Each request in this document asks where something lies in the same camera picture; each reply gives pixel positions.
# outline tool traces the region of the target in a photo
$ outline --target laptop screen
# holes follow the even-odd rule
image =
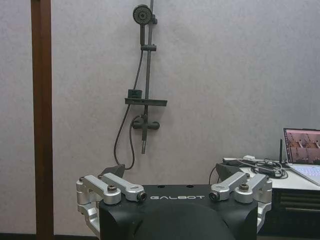
[[[320,130],[290,128],[283,130],[289,163],[320,165]]]

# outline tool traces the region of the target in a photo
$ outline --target black shower fixture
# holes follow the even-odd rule
[[[140,4],[136,6],[133,10],[132,16],[134,21],[140,25],[140,61],[138,65],[138,70],[135,78],[135,82],[133,85],[133,89],[128,90],[128,96],[125,98],[125,104],[127,104],[127,109],[125,111],[122,123],[120,125],[117,137],[114,142],[113,148],[113,155],[116,163],[119,165],[120,162],[117,158],[117,144],[119,140],[119,136],[125,120],[128,115],[128,111],[131,105],[141,105],[144,106],[143,114],[137,115],[131,121],[129,126],[129,139],[130,139],[130,147],[132,152],[132,164],[129,167],[126,167],[126,170],[131,169],[135,163],[135,151],[132,143],[132,134],[131,130],[134,129],[141,129],[142,130],[142,150],[141,153],[145,154],[146,152],[146,145],[147,145],[147,133],[148,129],[157,130],[160,127],[159,122],[148,122],[148,107],[149,106],[167,106],[167,100],[158,100],[158,99],[149,99],[149,86],[150,86],[150,68],[151,68],[151,52],[155,52],[157,50],[157,46],[152,44],[152,32],[153,32],[153,25],[158,23],[156,16],[153,14],[154,8],[154,0],[150,0],[150,7],[144,4]],[[148,25],[148,42],[145,44],[145,26]],[[142,59],[144,52],[147,52],[147,60],[146,60],[146,77],[145,77],[145,92],[144,98],[142,98],[142,90],[136,89],[140,68],[142,64]]]

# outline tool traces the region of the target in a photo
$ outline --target bolt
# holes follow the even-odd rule
[[[248,192],[248,190],[249,190],[248,184],[246,184],[246,183],[240,184],[239,190],[242,192]]]
[[[138,200],[138,202],[142,203],[147,199],[147,194],[144,191],[141,191],[136,196],[136,199]]]
[[[109,193],[114,193],[117,191],[117,187],[115,185],[108,185],[107,190]]]
[[[218,202],[219,201],[219,198],[220,198],[220,195],[218,192],[216,191],[212,191],[209,193],[209,198],[213,201],[213,202]]]

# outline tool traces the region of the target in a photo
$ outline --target shower head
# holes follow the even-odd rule
[[[147,5],[140,4],[133,10],[133,19],[139,25],[147,25],[152,20],[152,11]]]
[[[149,24],[152,21],[152,11],[151,9],[144,4],[136,6],[133,10],[133,19],[140,25],[140,45],[145,45],[145,25]]]

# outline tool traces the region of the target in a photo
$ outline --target wooden door frame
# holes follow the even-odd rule
[[[37,240],[54,240],[51,0],[31,0]]]

